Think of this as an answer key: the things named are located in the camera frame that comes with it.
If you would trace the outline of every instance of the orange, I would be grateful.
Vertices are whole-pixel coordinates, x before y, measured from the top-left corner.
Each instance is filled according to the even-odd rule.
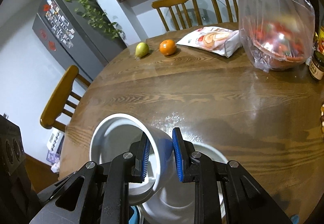
[[[162,41],[160,44],[160,52],[163,55],[171,55],[171,54],[175,53],[176,50],[177,50],[177,46],[174,43],[174,41],[171,39]]]

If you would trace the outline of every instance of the refrigerator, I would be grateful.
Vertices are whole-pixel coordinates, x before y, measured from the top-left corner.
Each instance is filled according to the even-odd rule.
[[[81,10],[82,5],[77,1],[42,0],[32,28],[65,70],[76,65],[92,82],[127,46],[120,37],[111,39],[91,27],[75,8]]]

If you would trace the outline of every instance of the jar with black lid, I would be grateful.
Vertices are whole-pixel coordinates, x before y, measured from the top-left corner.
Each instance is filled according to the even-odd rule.
[[[309,64],[309,73],[316,80],[322,79],[324,74],[324,55],[315,50],[312,60]]]

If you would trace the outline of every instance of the pear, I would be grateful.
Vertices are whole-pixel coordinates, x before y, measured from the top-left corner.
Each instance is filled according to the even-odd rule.
[[[142,58],[144,57],[148,52],[150,51],[150,48],[148,45],[144,42],[140,42],[135,49],[135,56]]]

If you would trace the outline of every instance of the jar lid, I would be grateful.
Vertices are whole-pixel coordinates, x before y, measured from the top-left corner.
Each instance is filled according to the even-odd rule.
[[[314,51],[314,58],[318,61],[320,66],[324,67],[324,55],[320,53],[319,51]]]

